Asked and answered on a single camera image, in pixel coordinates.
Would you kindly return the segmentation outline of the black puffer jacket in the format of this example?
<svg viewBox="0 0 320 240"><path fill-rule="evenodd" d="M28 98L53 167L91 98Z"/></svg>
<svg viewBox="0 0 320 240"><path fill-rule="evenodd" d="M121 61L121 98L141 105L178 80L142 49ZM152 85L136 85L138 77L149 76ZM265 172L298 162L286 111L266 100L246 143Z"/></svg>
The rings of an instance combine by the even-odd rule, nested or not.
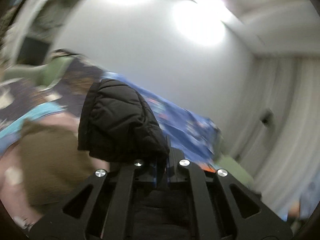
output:
<svg viewBox="0 0 320 240"><path fill-rule="evenodd" d="M164 192L150 165L167 165L169 146L145 99L118 80L91 85L80 116L78 148L111 164L116 177L107 208L105 239L169 239Z"/></svg>

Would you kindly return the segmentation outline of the blue tree-print sheet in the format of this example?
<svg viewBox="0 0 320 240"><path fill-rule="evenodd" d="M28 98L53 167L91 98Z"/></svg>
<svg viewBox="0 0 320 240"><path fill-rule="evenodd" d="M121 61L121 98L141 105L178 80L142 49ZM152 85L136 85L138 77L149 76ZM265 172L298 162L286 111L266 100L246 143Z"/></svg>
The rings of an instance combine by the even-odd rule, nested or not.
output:
<svg viewBox="0 0 320 240"><path fill-rule="evenodd" d="M104 78L119 80L134 88L150 106L163 133L170 137L171 146L181 150L186 159L218 168L215 160L220 156L221 131L210 118L181 108L118 73L105 72Z"/></svg>

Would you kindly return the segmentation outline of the orange puffer jacket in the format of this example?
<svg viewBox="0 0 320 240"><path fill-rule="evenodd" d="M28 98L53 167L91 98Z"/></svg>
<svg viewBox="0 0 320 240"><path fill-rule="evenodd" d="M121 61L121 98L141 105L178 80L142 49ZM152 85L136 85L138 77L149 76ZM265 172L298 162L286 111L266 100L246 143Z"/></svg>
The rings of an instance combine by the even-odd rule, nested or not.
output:
<svg viewBox="0 0 320 240"><path fill-rule="evenodd" d="M199 164L199 167L202 168L206 172L211 172L211 173L216 172L216 170L208 164L201 163L201 164Z"/></svg>

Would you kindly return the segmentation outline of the green cushion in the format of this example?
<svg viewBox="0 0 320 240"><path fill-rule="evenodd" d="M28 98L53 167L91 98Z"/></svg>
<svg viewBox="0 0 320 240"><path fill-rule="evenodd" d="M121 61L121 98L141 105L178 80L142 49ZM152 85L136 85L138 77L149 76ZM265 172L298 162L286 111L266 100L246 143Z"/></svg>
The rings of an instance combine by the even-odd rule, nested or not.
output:
<svg viewBox="0 0 320 240"><path fill-rule="evenodd" d="M214 160L215 166L227 170L234 178L247 188L252 188L254 180L253 177L232 157L228 155L220 155Z"/></svg>

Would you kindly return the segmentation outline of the brown fleece garment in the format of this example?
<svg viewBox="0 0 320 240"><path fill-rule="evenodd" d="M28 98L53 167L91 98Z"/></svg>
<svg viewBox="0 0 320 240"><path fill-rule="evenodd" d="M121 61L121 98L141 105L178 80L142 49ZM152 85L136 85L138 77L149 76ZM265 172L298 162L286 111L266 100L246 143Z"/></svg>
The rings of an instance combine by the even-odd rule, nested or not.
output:
<svg viewBox="0 0 320 240"><path fill-rule="evenodd" d="M65 127L26 120L19 155L29 205L46 213L93 174L95 168L78 140Z"/></svg>

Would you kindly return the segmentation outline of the pink polka-dot bed sheet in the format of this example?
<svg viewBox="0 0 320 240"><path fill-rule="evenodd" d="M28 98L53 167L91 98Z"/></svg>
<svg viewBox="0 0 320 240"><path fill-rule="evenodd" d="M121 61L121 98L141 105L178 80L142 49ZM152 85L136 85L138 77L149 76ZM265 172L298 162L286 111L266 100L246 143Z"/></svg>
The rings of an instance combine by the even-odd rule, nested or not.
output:
<svg viewBox="0 0 320 240"><path fill-rule="evenodd" d="M48 115L34 122L65 127L78 139L79 120L69 113ZM19 155L19 142L20 139L12 143L1 157L1 201L15 223L26 229L35 224L45 213L38 212L28 203ZM92 157L90 159L95 170L110 169L107 162Z"/></svg>

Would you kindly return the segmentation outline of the dark landscape-print blanket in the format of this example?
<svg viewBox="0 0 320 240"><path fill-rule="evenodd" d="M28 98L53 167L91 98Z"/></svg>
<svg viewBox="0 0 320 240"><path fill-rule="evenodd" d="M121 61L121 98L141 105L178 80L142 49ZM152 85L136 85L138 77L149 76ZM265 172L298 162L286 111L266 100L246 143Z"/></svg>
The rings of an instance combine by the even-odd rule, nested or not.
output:
<svg viewBox="0 0 320 240"><path fill-rule="evenodd" d="M75 57L60 81L50 88L37 87L27 79L2 79L1 129L29 111L44 116L65 109L79 117L89 88L104 74L99 67Z"/></svg>

